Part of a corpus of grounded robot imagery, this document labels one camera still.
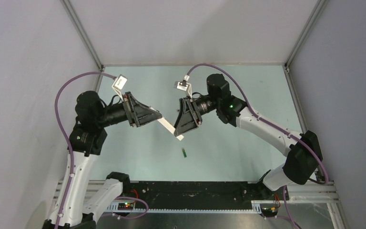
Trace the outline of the white remote control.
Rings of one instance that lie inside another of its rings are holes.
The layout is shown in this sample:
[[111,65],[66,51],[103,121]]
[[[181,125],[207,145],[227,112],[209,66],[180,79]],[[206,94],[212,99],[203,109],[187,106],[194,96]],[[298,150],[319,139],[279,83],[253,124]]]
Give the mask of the white remote control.
[[160,118],[157,118],[155,121],[158,122],[160,125],[162,125],[170,134],[173,135],[173,137],[175,137],[179,141],[182,141],[184,139],[184,136],[183,135],[177,135],[177,136],[175,136],[174,132],[175,132],[176,129],[163,116],[161,116]]

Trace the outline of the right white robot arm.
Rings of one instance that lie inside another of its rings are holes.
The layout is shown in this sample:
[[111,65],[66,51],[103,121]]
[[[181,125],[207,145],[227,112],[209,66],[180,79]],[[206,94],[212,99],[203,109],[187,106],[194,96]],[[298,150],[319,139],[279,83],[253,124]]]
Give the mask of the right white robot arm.
[[174,85],[186,93],[179,100],[179,114],[174,124],[175,136],[198,128],[203,122],[203,115],[216,111],[223,123],[253,133],[286,157],[283,165],[269,170],[258,181],[260,197],[271,199],[283,186],[291,183],[304,185],[310,180],[323,159],[315,133],[292,131],[260,115],[246,101],[232,95],[230,85],[222,74],[209,75],[206,79],[207,94],[198,98],[193,98],[188,79],[187,75]]

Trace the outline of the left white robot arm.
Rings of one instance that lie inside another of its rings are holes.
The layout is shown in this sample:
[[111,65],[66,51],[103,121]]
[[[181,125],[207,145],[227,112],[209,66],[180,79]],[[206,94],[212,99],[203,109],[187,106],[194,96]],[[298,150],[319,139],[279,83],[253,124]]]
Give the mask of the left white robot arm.
[[95,91],[77,97],[76,123],[67,137],[69,155],[64,182],[58,203],[44,221],[44,229],[94,229],[114,199],[130,196],[129,175],[111,172],[103,186],[85,201],[91,172],[107,137],[105,128],[124,121],[140,127],[162,118],[159,111],[140,103],[130,92],[123,99],[106,105]]

